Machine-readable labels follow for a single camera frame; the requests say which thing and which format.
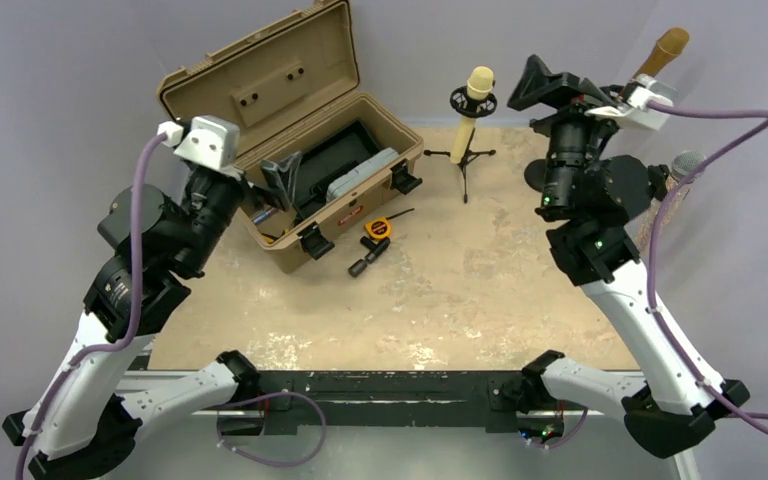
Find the cream microphone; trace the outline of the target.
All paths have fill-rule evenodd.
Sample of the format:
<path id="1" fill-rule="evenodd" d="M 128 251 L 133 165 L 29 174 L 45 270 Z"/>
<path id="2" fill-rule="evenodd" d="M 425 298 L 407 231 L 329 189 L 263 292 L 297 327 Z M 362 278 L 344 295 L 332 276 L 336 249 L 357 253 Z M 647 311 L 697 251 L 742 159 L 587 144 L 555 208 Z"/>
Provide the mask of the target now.
<path id="1" fill-rule="evenodd" d="M 478 66 L 473 69 L 466 84 L 452 92 L 450 105 L 461 116 L 450 151 L 453 164 L 458 164 L 465 155 L 477 119 L 495 111 L 494 86 L 494 72 L 489 67 Z"/>

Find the black tripod microphone stand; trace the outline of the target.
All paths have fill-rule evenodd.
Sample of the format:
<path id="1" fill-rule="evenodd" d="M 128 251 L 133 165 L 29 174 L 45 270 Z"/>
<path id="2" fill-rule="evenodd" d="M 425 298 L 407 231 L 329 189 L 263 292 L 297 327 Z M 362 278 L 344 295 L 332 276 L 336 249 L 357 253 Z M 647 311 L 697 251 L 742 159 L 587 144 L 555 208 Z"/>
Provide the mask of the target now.
<path id="1" fill-rule="evenodd" d="M 497 108 L 497 99 L 492 93 L 495 81 L 490 84 L 489 90 L 479 90 L 470 85 L 460 86 L 449 95 L 450 107 L 461 116 L 461 121 L 456 129 L 455 139 L 450 150 L 429 150 L 423 152 L 424 156 L 446 156 L 460 171 L 463 183 L 463 203 L 469 202 L 467 168 L 481 156 L 494 156 L 497 151 L 473 150 L 472 141 L 475 137 L 476 124 L 479 119 L 493 114 Z"/>

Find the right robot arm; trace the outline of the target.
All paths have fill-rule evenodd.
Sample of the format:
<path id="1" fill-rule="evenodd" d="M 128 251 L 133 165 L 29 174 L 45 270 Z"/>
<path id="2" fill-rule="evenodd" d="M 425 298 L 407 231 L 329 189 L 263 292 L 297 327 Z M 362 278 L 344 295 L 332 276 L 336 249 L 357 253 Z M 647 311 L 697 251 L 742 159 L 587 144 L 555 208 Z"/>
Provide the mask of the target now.
<path id="1" fill-rule="evenodd" d="M 640 75 L 626 96 L 592 81 L 554 73 L 531 55 L 508 106 L 537 104 L 551 115 L 531 122 L 549 141 L 537 214 L 558 269 L 606 316 L 641 369 L 626 377 L 581 365 L 549 350 L 527 364 L 519 386 L 501 393 L 522 412 L 566 401 L 614 418 L 649 454 L 666 459 L 698 445 L 731 406 L 749 398 L 738 380 L 722 377 L 694 349 L 648 285 L 648 272 L 626 225 L 650 206 L 666 174 L 641 160 L 606 158 L 608 140 L 626 125 L 658 129 L 649 110 L 665 101 L 658 82 Z"/>

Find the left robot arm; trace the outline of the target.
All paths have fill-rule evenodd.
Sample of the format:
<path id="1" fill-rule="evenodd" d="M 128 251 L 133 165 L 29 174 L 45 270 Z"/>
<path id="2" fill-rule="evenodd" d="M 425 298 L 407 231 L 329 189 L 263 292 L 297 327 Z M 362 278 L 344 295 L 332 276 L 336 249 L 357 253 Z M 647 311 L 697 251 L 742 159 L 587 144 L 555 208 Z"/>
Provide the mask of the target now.
<path id="1" fill-rule="evenodd" d="M 250 188 L 242 173 L 192 166 L 175 201 L 145 182 L 111 203 L 98 231 L 113 248 L 83 300 L 75 336 L 40 400 L 8 415 L 20 450 L 15 477 L 94 479 L 120 465 L 155 431 L 198 410 L 265 403 L 260 374 L 242 353 L 219 354 L 170 385 L 121 394 L 118 385 L 145 346 L 189 296 Z"/>

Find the black round base stand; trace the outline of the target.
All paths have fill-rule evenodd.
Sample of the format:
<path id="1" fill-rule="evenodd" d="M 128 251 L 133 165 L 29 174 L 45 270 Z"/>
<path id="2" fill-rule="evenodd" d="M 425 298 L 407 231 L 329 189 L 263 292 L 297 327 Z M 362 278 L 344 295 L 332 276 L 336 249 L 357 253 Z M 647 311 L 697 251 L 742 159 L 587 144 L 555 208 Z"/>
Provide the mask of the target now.
<path id="1" fill-rule="evenodd" d="M 546 168 L 545 159 L 536 159 L 526 165 L 523 177 L 525 183 L 534 191 L 540 192 L 544 188 Z"/>

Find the silver glitter microphone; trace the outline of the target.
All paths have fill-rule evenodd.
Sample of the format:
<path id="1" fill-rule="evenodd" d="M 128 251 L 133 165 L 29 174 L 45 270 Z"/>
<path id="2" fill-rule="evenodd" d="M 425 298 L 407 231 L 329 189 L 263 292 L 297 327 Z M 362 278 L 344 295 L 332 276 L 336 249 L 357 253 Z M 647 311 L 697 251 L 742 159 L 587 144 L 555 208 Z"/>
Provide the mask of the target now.
<path id="1" fill-rule="evenodd" d="M 666 226 L 672 215 L 677 210 L 681 201 L 689 193 L 695 178 L 688 184 L 679 188 L 679 183 L 690 174 L 698 165 L 706 160 L 706 155 L 698 150 L 686 150 L 678 154 L 672 161 L 669 168 L 669 175 L 664 182 L 664 188 L 655 196 L 649 209 L 643 215 L 643 220 L 635 236 L 635 245 L 642 255 L 646 255 L 652 238 L 653 224 L 660 210 L 662 201 L 667 195 L 674 193 L 673 200 L 668 204 L 666 213 L 663 215 L 661 226 Z"/>

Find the brown microphone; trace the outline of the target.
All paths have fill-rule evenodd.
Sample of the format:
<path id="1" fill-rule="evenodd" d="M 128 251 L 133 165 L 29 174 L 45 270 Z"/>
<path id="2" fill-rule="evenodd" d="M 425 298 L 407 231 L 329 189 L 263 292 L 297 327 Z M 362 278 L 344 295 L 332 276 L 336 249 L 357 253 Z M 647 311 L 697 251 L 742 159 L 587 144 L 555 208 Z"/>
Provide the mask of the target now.
<path id="1" fill-rule="evenodd" d="M 637 86 L 650 87 L 655 77 L 684 50 L 690 39 L 689 32 L 681 27 L 668 29 L 654 44 L 643 64 L 620 91 L 626 96 Z"/>

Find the black toolbox tray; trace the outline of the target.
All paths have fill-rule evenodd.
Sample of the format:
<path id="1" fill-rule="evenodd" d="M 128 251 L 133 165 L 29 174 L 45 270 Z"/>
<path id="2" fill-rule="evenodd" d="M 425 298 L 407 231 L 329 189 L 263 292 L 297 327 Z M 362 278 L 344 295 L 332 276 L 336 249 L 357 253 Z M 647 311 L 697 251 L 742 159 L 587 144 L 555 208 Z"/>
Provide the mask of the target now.
<path id="1" fill-rule="evenodd" d="M 328 185 L 381 150 L 360 119 L 303 154 L 296 177 L 295 205 L 322 203 Z"/>

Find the tan plastic toolbox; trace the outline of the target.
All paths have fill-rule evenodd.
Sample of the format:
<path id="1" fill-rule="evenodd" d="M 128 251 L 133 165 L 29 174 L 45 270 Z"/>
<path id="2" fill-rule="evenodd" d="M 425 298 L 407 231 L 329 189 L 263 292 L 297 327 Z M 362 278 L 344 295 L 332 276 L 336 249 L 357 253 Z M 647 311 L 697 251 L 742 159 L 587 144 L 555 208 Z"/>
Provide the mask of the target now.
<path id="1" fill-rule="evenodd" d="M 329 252 L 335 241 L 367 215 L 421 184 L 414 167 L 422 138 L 359 90 L 360 76 L 346 1 L 317 1 L 168 75 L 157 97 L 173 118 L 214 115 L 240 130 L 234 161 L 249 182 L 265 186 L 262 160 L 280 160 L 312 147 L 356 119 L 381 150 L 399 157 L 327 203 L 294 204 L 262 223 L 254 214 L 268 201 L 248 202 L 246 228 L 286 273 Z"/>

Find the grey plastic case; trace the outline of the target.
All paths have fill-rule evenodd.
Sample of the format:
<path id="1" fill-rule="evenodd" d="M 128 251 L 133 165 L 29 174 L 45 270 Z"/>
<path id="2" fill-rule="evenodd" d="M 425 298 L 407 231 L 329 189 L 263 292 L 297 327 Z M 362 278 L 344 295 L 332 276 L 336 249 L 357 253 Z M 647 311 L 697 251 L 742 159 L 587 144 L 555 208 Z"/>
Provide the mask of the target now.
<path id="1" fill-rule="evenodd" d="M 347 173 L 333 180 L 327 187 L 326 202 L 330 203 L 347 192 L 355 189 L 359 184 L 396 160 L 399 153 L 393 148 L 386 148 L 372 157 L 362 161 Z"/>

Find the yellow tape measure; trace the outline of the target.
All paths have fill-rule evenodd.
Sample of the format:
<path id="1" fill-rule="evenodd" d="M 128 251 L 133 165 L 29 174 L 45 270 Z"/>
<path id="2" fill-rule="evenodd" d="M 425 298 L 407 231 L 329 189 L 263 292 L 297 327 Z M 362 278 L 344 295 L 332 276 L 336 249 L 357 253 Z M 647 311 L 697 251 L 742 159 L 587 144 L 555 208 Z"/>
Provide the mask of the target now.
<path id="1" fill-rule="evenodd" d="M 386 217 L 379 217 L 364 226 L 366 234 L 374 241 L 381 241 L 392 234 L 392 226 Z"/>

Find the black cylindrical tool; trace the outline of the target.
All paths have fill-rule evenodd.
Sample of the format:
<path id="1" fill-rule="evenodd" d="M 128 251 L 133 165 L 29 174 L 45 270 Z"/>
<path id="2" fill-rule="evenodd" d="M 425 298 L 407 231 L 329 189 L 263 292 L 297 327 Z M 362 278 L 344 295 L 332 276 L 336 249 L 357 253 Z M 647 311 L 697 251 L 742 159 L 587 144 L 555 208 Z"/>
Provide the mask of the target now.
<path id="1" fill-rule="evenodd" d="M 348 268 L 349 275 L 352 278 L 357 278 L 370 264 L 374 263 L 388 249 L 390 243 L 391 239 L 389 237 L 378 241 L 367 236 L 361 237 L 360 244 L 364 246 L 368 252 Z"/>

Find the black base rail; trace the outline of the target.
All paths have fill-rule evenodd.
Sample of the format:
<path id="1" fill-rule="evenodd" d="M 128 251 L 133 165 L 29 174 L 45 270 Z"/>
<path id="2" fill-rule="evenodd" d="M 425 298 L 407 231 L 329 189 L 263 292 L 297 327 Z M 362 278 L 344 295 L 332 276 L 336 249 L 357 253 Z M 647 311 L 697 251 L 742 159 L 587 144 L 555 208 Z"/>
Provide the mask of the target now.
<path id="1" fill-rule="evenodd" d="M 481 428 L 512 433 L 523 415 L 559 415 L 557 401 L 527 389 L 518 370 L 264 370 L 228 401 L 261 410 L 268 435 L 300 426 Z"/>

